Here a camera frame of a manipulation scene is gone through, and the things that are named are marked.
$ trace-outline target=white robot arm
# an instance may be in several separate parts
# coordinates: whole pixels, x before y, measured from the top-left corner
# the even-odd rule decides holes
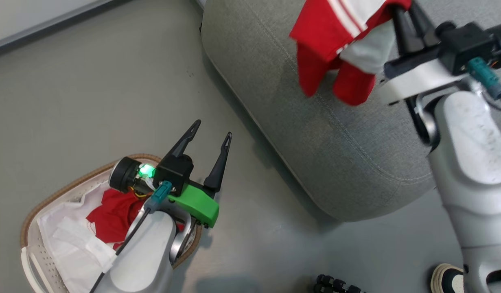
[[[414,2],[414,34],[403,13],[394,11],[402,57],[386,63],[381,98],[404,100],[431,146],[431,171],[464,257],[465,292],[494,293],[488,283],[501,277],[501,133],[490,106],[501,111],[501,85],[489,67],[501,67],[501,25],[483,31],[474,23],[456,28],[446,22],[435,34]],[[453,93],[424,104],[444,89]]]

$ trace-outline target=gray fabric cushion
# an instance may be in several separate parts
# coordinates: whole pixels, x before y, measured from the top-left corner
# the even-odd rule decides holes
[[[429,149],[405,105],[386,106],[375,91],[365,104],[349,107],[332,95],[330,73],[317,95],[303,95],[295,43],[288,38],[303,4],[209,0],[202,29],[206,53],[323,211],[358,221],[409,204],[434,187]],[[477,15],[486,27],[501,22],[501,0],[422,4],[437,24],[451,15],[460,15],[453,18],[459,24]]]

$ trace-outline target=gray floor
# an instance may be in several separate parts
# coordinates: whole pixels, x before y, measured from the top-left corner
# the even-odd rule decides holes
[[[319,273],[370,293],[427,292],[431,265],[460,265],[438,195],[339,224],[289,175],[202,52],[191,0],[137,0],[0,54],[0,293],[29,292],[19,232],[75,178],[132,153],[163,155],[195,120],[193,179],[227,131],[217,226],[172,293],[306,292]]]

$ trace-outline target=sneaker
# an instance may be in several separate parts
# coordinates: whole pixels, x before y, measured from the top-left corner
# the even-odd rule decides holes
[[[431,293],[464,293],[464,271],[443,263],[431,276]]]

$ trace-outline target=white basket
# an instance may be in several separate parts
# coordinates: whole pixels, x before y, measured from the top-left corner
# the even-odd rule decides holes
[[[136,154],[130,157],[142,163],[154,165],[157,165],[161,160],[157,156],[148,154]],[[26,278],[36,293],[69,293],[62,278],[60,278],[55,263],[44,248],[37,219],[62,202],[79,202],[88,191],[107,182],[115,163],[105,165],[75,180],[41,202],[26,217],[21,230],[21,262]],[[201,231],[201,227],[197,226],[194,235],[191,235],[194,237],[191,246],[182,254],[173,268],[180,265],[194,252],[199,243]]]

